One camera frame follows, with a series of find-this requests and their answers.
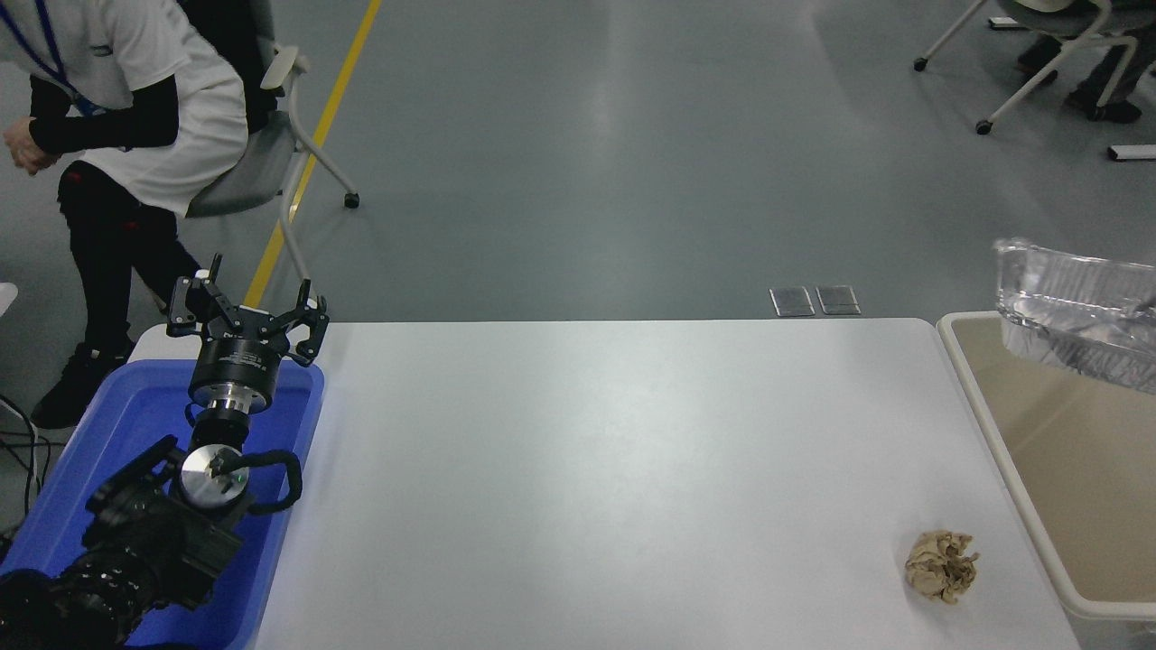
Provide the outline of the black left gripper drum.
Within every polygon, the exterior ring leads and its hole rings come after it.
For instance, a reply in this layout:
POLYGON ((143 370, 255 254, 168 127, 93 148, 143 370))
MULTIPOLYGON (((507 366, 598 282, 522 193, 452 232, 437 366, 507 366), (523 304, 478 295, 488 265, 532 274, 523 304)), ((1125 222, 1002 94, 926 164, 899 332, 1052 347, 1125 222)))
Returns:
POLYGON ((190 399, 210 400, 213 386, 231 384, 273 400, 282 359, 271 345, 257 339, 227 337, 202 342, 191 374, 190 399))

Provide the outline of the person's hand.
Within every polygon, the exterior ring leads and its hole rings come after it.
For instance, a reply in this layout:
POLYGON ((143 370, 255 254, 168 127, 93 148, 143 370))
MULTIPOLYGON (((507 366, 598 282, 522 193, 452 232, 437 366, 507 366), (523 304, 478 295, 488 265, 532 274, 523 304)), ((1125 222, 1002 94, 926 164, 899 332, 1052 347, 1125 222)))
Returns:
POLYGON ((3 130, 3 145, 7 145, 15 167, 29 176, 44 172, 61 160, 61 153, 47 153, 34 142, 32 116, 21 116, 3 130))

